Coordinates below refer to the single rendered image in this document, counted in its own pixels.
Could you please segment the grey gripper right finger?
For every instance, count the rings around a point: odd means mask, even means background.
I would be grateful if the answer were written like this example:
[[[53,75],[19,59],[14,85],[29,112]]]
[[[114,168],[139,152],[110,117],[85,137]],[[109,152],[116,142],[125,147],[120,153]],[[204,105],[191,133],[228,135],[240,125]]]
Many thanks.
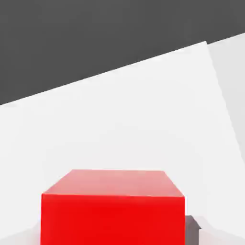
[[[185,245],[237,245],[237,236],[213,228],[204,217],[186,215]]]

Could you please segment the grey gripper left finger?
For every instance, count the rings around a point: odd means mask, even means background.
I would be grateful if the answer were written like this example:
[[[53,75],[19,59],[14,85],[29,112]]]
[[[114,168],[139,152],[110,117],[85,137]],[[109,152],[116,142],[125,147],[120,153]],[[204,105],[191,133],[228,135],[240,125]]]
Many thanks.
[[[0,245],[41,245],[41,221],[34,227],[0,239]]]

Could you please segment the small red cube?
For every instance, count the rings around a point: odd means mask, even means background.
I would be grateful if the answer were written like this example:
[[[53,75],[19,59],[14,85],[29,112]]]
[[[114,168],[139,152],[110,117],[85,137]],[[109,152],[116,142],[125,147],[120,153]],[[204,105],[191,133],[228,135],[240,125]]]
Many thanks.
[[[185,198],[163,171],[72,170],[42,194],[40,245],[185,245]]]

